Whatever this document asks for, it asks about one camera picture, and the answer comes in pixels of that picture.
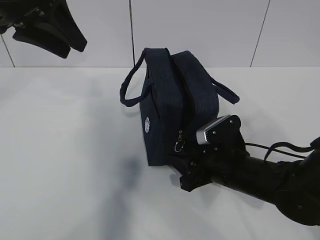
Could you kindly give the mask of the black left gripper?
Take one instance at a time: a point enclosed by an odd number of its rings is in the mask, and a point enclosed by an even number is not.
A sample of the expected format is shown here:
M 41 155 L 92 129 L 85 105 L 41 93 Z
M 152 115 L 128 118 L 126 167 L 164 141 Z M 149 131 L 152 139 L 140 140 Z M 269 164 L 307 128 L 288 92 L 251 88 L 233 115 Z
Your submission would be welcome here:
M 37 22 L 19 22 L 35 9 Z M 34 45 L 62 59 L 68 57 L 71 49 L 83 52 L 87 46 L 65 0 L 1 0 L 0 33 L 4 34 L 12 25 L 14 40 Z

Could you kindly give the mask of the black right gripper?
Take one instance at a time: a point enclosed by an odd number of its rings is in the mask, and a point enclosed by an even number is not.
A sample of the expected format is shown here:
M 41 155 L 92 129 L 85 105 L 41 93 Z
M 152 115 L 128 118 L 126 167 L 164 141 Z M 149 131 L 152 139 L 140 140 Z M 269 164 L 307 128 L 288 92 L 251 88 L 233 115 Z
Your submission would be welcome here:
M 209 135 L 209 144 L 197 143 L 199 128 L 187 136 L 182 151 L 168 157 L 169 166 L 181 174 L 181 189 L 191 192 L 212 182 L 224 184 L 230 179 L 236 162 L 248 155 L 240 128 L 240 118 L 231 115 L 214 128 L 216 134 Z

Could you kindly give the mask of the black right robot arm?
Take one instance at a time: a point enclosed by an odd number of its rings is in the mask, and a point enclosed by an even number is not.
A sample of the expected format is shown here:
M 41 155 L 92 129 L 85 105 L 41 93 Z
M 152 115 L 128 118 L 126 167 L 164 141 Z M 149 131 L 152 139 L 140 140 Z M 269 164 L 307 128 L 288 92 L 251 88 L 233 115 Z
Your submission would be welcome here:
M 308 147 L 277 142 L 293 150 L 296 161 L 268 161 L 247 151 L 237 115 L 219 117 L 197 131 L 196 143 L 172 153 L 169 164 L 180 173 L 180 187 L 191 192 L 217 183 L 273 204 L 290 220 L 306 226 L 320 224 L 320 141 Z

